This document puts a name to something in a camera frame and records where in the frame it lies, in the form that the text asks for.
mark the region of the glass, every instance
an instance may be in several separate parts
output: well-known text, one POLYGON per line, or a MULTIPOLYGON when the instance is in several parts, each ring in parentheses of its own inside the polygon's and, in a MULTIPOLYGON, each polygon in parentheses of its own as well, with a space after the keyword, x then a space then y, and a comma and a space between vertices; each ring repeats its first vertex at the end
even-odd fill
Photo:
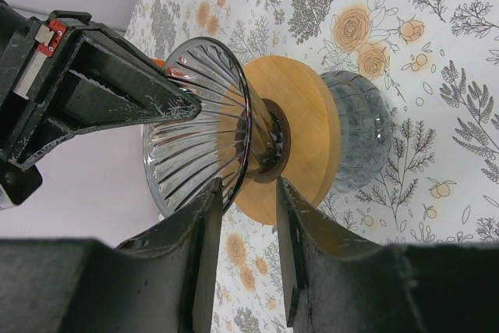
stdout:
POLYGON ((381 92, 363 76, 334 71, 321 77, 334 98, 342 133, 333 188, 347 193, 367 185, 387 161, 393 137, 391 113, 381 92))
POLYGON ((181 90, 196 95, 202 109, 194 119, 144 126, 144 164, 154 201, 167 217, 220 177, 228 209, 247 172, 257 175, 278 160, 278 123, 219 41, 187 41, 163 70, 181 90))

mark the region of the wooden lid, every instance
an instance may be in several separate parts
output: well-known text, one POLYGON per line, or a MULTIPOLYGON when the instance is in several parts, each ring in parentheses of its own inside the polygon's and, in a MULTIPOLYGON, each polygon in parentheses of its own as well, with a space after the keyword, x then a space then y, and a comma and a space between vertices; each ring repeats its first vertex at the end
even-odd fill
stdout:
MULTIPOLYGON (((264 56, 244 67, 253 89, 277 103, 291 131, 291 150, 282 176, 312 205, 331 188, 341 152, 338 112, 320 76, 309 66, 281 56, 264 56)), ((250 218, 276 224, 276 180, 246 179, 235 200, 250 218)))

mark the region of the white tablecloth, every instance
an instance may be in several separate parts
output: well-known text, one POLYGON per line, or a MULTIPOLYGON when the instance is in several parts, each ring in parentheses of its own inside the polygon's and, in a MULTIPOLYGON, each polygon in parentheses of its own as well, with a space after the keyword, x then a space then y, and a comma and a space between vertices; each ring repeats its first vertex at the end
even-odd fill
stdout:
MULTIPOLYGON (((385 170, 320 208, 378 243, 499 241, 498 0, 138 0, 127 37, 166 58, 190 37, 242 63, 296 58, 370 78, 392 108, 385 170)), ((213 332, 282 332, 275 228, 224 217, 213 332)))

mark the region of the metal bolt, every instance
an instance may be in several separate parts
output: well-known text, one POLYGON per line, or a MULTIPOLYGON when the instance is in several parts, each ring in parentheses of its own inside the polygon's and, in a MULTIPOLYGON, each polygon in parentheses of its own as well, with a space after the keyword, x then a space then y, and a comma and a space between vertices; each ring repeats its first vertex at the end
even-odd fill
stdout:
POLYGON ((12 172, 7 172, 5 174, 5 182, 7 182, 9 185, 13 185, 16 183, 16 176, 12 172))

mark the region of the red component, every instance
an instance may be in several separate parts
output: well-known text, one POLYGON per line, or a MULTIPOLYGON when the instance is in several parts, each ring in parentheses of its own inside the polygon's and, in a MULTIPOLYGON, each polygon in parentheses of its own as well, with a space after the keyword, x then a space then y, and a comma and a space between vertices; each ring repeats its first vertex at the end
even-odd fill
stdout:
POLYGON ((40 43, 37 47, 37 50, 51 58, 55 53, 57 46, 59 46, 59 44, 61 43, 62 37, 64 37, 64 34, 68 28, 57 19, 51 19, 50 23, 48 24, 48 28, 54 32, 54 36, 52 37, 48 46, 40 43))

